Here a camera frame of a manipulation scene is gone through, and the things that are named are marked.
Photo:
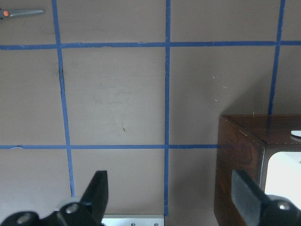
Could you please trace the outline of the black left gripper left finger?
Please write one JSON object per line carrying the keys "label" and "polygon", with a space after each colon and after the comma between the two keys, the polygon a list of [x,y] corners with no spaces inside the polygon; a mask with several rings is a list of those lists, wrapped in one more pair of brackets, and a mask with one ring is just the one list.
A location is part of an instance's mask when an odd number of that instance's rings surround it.
{"label": "black left gripper left finger", "polygon": [[101,223],[109,199],[107,171],[96,171],[83,193],[80,203],[96,223]]}

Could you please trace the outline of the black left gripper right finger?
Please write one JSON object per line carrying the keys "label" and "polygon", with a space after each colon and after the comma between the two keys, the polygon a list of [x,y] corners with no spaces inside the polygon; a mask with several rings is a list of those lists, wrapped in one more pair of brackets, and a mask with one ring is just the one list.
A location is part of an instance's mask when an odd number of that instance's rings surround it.
{"label": "black left gripper right finger", "polygon": [[243,170],[233,170],[231,199],[245,224],[259,226],[263,211],[270,202],[269,197]]}

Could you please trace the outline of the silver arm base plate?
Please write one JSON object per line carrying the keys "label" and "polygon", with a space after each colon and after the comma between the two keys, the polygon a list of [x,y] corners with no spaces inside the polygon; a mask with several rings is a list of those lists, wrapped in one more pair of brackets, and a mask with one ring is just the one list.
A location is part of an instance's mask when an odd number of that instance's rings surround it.
{"label": "silver arm base plate", "polygon": [[164,226],[163,215],[104,215],[103,226]]}

